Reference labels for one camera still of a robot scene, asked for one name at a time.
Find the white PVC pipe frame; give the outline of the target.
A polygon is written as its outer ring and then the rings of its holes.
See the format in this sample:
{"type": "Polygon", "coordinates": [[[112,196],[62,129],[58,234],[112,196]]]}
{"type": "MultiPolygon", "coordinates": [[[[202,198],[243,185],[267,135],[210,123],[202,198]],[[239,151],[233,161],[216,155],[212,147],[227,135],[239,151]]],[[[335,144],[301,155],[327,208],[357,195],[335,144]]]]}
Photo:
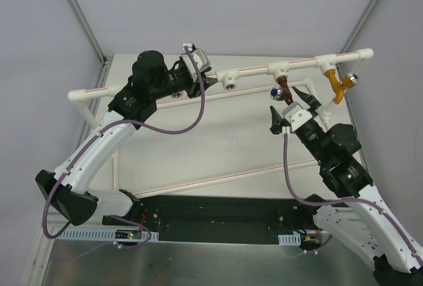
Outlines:
{"type": "Polygon", "coordinates": [[[299,178],[308,189],[318,178],[317,162],[297,140],[289,140],[284,160],[282,138],[268,129],[274,71],[288,76],[290,88],[315,95],[322,106],[317,121],[329,129],[348,122],[345,102],[335,104],[322,63],[353,63],[359,73],[373,57],[366,48],[345,54],[282,61],[275,57],[213,56],[217,84],[206,94],[204,115],[192,131],[167,136],[141,131],[126,140],[100,166],[92,188],[127,189],[137,197],[161,194],[195,196],[288,197],[271,188],[284,172],[299,178]]]}

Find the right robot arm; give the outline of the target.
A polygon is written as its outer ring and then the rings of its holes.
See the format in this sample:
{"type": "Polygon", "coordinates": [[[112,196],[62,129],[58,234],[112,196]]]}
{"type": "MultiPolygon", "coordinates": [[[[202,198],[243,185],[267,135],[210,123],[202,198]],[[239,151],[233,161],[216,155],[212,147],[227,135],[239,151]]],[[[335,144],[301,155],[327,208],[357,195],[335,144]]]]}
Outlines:
{"type": "Polygon", "coordinates": [[[372,269],[379,285],[421,285],[422,246],[398,222],[367,170],[354,158],[361,148],[354,127],[336,124],[323,130],[315,119],[320,102],[300,90],[295,93],[308,108],[294,102],[286,89],[271,89],[270,97],[287,107],[281,113],[270,109],[270,131],[284,138],[284,163],[288,137],[295,135],[318,163],[325,186],[337,197],[330,201],[300,198],[285,172],[292,197],[307,206],[297,213],[299,225],[308,230],[318,226],[335,237],[372,269]]]}

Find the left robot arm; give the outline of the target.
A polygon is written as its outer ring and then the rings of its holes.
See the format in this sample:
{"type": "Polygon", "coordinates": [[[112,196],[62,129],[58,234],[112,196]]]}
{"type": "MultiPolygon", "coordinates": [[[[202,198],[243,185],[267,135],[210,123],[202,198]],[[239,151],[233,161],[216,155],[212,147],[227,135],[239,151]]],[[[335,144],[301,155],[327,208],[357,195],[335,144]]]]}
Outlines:
{"type": "Polygon", "coordinates": [[[149,50],[138,55],[132,75],[108,105],[103,119],[66,162],[53,172],[41,170],[36,183],[53,207],[70,224],[82,225],[92,216],[115,215],[126,226],[139,220],[139,201],[128,191],[102,192],[89,186],[116,149],[139,128],[159,133],[163,129],[146,123],[157,111],[157,101],[178,92],[189,98],[205,98],[205,91],[217,81],[206,77],[211,69],[206,54],[194,45],[169,69],[162,53],[149,50]]]}

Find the brown water faucet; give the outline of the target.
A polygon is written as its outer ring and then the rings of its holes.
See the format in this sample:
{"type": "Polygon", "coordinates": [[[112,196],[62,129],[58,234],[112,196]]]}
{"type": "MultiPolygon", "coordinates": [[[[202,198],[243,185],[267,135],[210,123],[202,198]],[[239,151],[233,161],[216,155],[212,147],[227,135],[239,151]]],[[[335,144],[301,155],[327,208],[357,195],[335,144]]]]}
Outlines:
{"type": "Polygon", "coordinates": [[[284,101],[287,105],[293,103],[293,97],[288,86],[288,77],[278,77],[277,85],[273,86],[270,90],[270,98],[276,101],[284,101]]]}

